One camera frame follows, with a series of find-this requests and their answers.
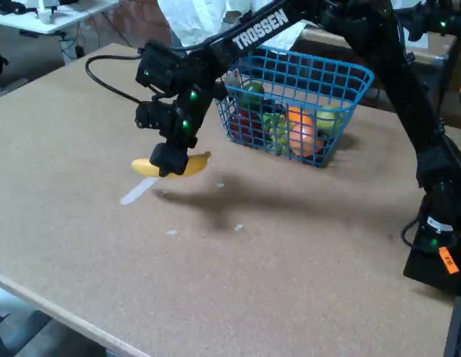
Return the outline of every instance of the table edge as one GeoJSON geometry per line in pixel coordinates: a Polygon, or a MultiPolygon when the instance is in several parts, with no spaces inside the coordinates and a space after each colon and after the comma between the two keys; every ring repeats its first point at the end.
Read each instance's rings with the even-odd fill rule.
{"type": "Polygon", "coordinates": [[[24,286],[15,283],[11,279],[0,274],[0,288],[18,298],[31,303],[37,309],[51,316],[53,319],[70,327],[78,333],[90,338],[105,348],[117,353],[121,357],[150,357],[146,353],[132,347],[124,341],[108,334],[102,329],[88,323],[71,312],[28,290],[24,286]]]}

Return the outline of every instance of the green apple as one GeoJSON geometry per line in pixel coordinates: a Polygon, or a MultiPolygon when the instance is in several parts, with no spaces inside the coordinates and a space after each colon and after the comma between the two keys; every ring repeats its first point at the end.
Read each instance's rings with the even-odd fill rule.
{"type": "Polygon", "coordinates": [[[262,83],[251,82],[242,88],[242,92],[238,92],[237,104],[242,109],[250,108],[254,111],[261,110],[263,97],[258,94],[265,94],[262,83]]]}
{"type": "MultiPolygon", "coordinates": [[[[323,106],[322,109],[339,109],[338,106],[323,106]]],[[[317,128],[331,131],[339,129],[344,124],[344,114],[338,112],[328,112],[328,110],[317,111],[317,128]]]]}

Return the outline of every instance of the white tape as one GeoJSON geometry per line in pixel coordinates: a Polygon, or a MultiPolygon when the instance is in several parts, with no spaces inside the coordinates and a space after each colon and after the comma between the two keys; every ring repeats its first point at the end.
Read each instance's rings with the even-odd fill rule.
{"type": "Polygon", "coordinates": [[[451,225],[445,225],[439,221],[436,221],[434,218],[432,217],[428,217],[427,218],[427,223],[432,226],[433,228],[437,229],[438,231],[444,231],[444,232],[453,232],[454,231],[454,227],[452,227],[451,225]]]}
{"type": "Polygon", "coordinates": [[[138,184],[133,190],[129,191],[121,200],[122,205],[129,205],[134,202],[138,197],[146,192],[151,186],[155,184],[158,180],[158,177],[147,177],[142,182],[138,184]]]}

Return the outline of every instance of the white sticker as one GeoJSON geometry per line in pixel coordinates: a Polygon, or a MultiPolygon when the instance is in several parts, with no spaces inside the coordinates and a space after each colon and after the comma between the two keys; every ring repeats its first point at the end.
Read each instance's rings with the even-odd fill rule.
{"type": "Polygon", "coordinates": [[[239,69],[234,69],[233,71],[228,71],[228,75],[224,79],[226,86],[240,88],[240,72],[239,69]]]}
{"type": "Polygon", "coordinates": [[[451,225],[445,225],[441,222],[436,221],[432,217],[427,218],[427,223],[432,227],[437,229],[438,231],[444,231],[444,232],[453,232],[454,228],[451,225]]]}
{"type": "Polygon", "coordinates": [[[153,186],[158,177],[147,177],[142,182],[138,184],[133,190],[129,191],[121,200],[120,203],[122,205],[129,205],[130,203],[134,202],[138,197],[140,197],[143,193],[146,192],[151,186],[153,186]]]}

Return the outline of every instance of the red apple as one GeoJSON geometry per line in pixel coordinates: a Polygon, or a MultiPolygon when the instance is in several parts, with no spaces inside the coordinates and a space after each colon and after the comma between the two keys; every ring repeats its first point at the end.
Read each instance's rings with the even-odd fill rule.
{"type": "Polygon", "coordinates": [[[229,131],[235,139],[243,140],[250,144],[263,145],[262,130],[251,129],[249,119],[243,118],[241,115],[233,114],[229,117],[229,131]]]}

